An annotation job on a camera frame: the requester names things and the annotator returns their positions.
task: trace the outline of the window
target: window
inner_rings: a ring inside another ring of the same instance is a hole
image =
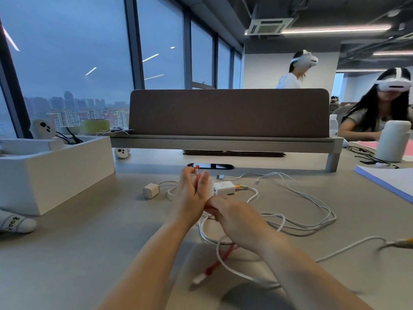
[[[332,96],[340,96],[341,85],[343,83],[344,73],[336,73],[334,77],[333,90],[331,92]]]
[[[213,41],[212,36],[191,22],[192,81],[212,86]]]
[[[1,138],[16,138],[3,92],[0,92],[0,139]]]
[[[0,0],[30,118],[127,127],[133,90],[123,0]]]
[[[230,48],[218,41],[218,89],[228,89],[230,81]]]
[[[241,87],[241,57],[235,53],[233,89],[240,89],[240,87]]]
[[[136,0],[145,89],[185,89],[183,13],[168,0]]]

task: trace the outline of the person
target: person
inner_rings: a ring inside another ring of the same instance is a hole
[[[300,83],[298,80],[302,80],[308,69],[317,63],[318,58],[314,57],[311,52],[298,51],[290,62],[288,74],[280,79],[276,89],[299,89]]]
[[[191,173],[194,168],[182,170],[168,219],[97,310],[157,310],[179,246],[204,209],[214,215],[238,246],[256,253],[268,264],[297,310],[372,310],[285,235],[272,229],[250,204],[229,197],[206,200],[208,172],[202,173],[196,191]]]
[[[413,122],[409,108],[411,75],[406,68],[383,72],[373,87],[342,119],[338,136],[347,141],[379,140],[389,120]]]

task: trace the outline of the water bottle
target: water bottle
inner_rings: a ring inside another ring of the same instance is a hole
[[[383,161],[401,162],[410,138],[410,127],[409,121],[388,121],[374,156]]]
[[[338,122],[337,114],[330,114],[330,137],[337,137]]]

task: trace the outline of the white vr headset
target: white vr headset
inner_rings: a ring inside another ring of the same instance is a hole
[[[311,52],[303,50],[303,55],[300,57],[296,57],[295,59],[292,59],[290,63],[292,62],[297,62],[296,66],[298,67],[313,67],[317,65],[318,58],[313,56]]]
[[[375,83],[379,91],[399,91],[402,93],[408,91],[413,86],[409,79],[401,77],[400,67],[396,67],[396,77],[383,79]]]

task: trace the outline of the pink paper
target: pink paper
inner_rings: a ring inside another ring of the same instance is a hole
[[[378,141],[359,141],[359,145],[370,147],[373,149],[377,149],[379,145]],[[404,155],[413,155],[413,140],[409,140],[406,146],[406,150],[404,151]]]

